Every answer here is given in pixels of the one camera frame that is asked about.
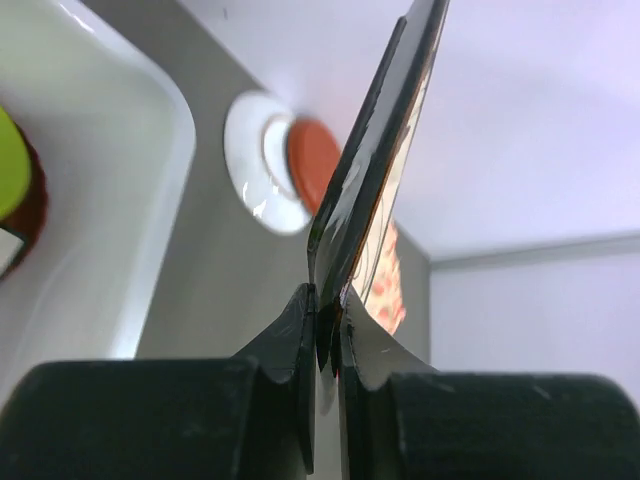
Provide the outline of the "red round plate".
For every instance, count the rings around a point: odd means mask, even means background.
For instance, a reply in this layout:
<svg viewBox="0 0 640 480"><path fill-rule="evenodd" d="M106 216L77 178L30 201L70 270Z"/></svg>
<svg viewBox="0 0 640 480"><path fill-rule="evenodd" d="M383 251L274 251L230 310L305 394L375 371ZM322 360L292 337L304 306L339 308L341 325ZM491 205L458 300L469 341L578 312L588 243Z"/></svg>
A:
<svg viewBox="0 0 640 480"><path fill-rule="evenodd" d="M18 131L29 154L31 180L24 199L6 219L6 225L15 233L20 234L29 245L32 245L38 240L45 225L49 195L40 157L24 131L20 127L18 127Z"/></svg>

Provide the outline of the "white square plate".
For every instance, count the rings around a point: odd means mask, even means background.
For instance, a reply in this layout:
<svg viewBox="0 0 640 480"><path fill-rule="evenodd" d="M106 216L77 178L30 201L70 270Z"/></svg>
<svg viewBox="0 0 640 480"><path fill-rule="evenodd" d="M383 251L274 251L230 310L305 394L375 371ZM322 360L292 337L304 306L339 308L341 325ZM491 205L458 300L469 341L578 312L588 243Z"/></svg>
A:
<svg viewBox="0 0 640 480"><path fill-rule="evenodd" d="M0 229L0 276L4 277L12 268L24 247L24 240L16 233Z"/></svg>

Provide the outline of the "white round rimmed plate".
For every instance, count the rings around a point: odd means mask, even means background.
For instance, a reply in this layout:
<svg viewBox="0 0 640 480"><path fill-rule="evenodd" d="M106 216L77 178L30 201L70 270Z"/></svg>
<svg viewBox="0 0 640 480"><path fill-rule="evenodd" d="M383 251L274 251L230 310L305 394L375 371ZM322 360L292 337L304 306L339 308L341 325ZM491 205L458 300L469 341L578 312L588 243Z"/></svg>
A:
<svg viewBox="0 0 640 480"><path fill-rule="evenodd" d="M223 153L236 194L268 231L302 231L311 214L292 180L287 137L296 116L271 94L250 90L232 102L224 122Z"/></svg>

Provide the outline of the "green plate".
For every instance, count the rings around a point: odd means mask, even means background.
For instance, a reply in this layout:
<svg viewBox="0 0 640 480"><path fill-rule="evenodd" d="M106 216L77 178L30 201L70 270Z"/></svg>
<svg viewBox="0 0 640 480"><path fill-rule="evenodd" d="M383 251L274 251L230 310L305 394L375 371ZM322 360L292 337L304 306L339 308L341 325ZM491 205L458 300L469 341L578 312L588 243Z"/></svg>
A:
<svg viewBox="0 0 640 480"><path fill-rule="evenodd" d="M0 134L0 216L4 219L12 214L27 194L31 165L21 132L4 109L1 109Z"/></svg>

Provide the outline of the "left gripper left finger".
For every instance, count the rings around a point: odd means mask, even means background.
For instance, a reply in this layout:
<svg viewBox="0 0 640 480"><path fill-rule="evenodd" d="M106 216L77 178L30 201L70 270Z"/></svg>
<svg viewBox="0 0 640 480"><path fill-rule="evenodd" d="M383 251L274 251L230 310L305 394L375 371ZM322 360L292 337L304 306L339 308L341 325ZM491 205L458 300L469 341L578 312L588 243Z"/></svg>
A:
<svg viewBox="0 0 640 480"><path fill-rule="evenodd" d="M5 479L304 479L314 469L313 286L227 358L38 365L1 412Z"/></svg>

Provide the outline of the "black square plate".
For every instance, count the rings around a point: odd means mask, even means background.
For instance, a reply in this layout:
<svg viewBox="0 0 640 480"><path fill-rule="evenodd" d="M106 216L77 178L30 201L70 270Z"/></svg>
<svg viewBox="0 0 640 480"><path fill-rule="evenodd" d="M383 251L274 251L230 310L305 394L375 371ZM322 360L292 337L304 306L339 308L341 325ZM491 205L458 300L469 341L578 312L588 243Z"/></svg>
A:
<svg viewBox="0 0 640 480"><path fill-rule="evenodd" d="M421 109L449 4L415 1L400 17L312 222L307 259L316 286L320 370L338 368L346 299L393 163Z"/></svg>

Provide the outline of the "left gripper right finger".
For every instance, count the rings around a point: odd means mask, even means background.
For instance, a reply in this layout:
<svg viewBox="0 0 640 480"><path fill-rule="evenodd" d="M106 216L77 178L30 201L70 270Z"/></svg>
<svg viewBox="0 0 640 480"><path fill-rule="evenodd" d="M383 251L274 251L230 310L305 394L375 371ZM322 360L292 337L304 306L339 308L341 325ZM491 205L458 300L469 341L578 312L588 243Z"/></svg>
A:
<svg viewBox="0 0 640 480"><path fill-rule="evenodd" d="M635 479L639 415L597 375L442 372L345 297L338 369L347 479Z"/></svg>

